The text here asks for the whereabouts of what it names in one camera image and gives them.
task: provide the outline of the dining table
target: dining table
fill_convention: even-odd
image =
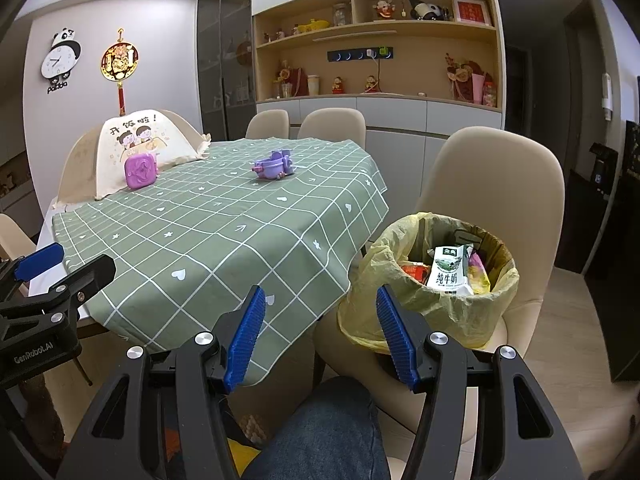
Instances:
[[[253,162],[279,150],[290,150],[294,174],[258,178]],[[386,186],[351,140],[240,139],[206,155],[150,186],[56,206],[50,238],[64,261],[36,285],[110,256],[114,280],[82,306],[80,323],[151,352],[211,330],[259,285],[266,315],[244,381],[255,384],[347,293],[352,260],[388,212]]]

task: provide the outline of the trash can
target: trash can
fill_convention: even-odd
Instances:
[[[473,243],[480,256],[490,292],[440,292],[418,282],[398,263],[427,262],[430,249],[465,243]],[[388,283],[402,306],[420,312],[433,330],[468,348],[481,348],[516,295],[518,279],[511,253],[491,233],[455,218],[417,213],[391,224],[370,247],[338,306],[338,325],[351,342],[388,354],[376,315],[376,291]]]

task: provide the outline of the chair backrest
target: chair backrest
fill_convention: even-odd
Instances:
[[[475,126],[444,143],[417,203],[500,238],[520,273],[503,315],[508,343],[524,355],[538,321],[564,213],[558,160],[533,140]]]
[[[306,116],[298,138],[313,137],[331,142],[352,140],[364,148],[366,135],[364,116],[359,111],[352,108],[322,108]]]
[[[3,260],[15,260],[20,256],[29,256],[36,251],[36,244],[24,233],[13,219],[5,214],[0,214],[0,258]],[[29,295],[26,286],[20,286],[20,292],[24,296]]]
[[[289,139],[289,114],[286,110],[265,110],[254,115],[246,129],[247,139]]]

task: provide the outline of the blue gripper pad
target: blue gripper pad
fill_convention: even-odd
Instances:
[[[242,321],[229,345],[226,356],[225,390],[230,394],[244,380],[249,359],[254,352],[255,342],[265,314],[264,291],[258,286],[251,300],[246,304]]]
[[[382,332],[385,334],[398,378],[413,390],[420,381],[415,360],[415,347],[384,286],[378,289],[376,295],[376,313]]]
[[[36,276],[62,262],[64,257],[65,251],[62,245],[53,243],[20,260],[14,270],[14,277],[17,282],[30,282]]]

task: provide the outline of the metal screw cap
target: metal screw cap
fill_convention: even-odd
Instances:
[[[200,332],[195,337],[195,341],[198,345],[208,345],[213,341],[213,334],[211,332]]]
[[[449,342],[449,338],[447,337],[447,334],[443,332],[433,332],[429,336],[429,340],[434,345],[446,345]]]
[[[142,354],[144,352],[145,351],[142,346],[132,346],[131,348],[129,348],[129,350],[127,350],[127,357],[129,359],[138,359],[139,357],[142,357]]]
[[[503,346],[500,348],[500,355],[505,359],[513,359],[516,357],[516,351],[510,346]]]

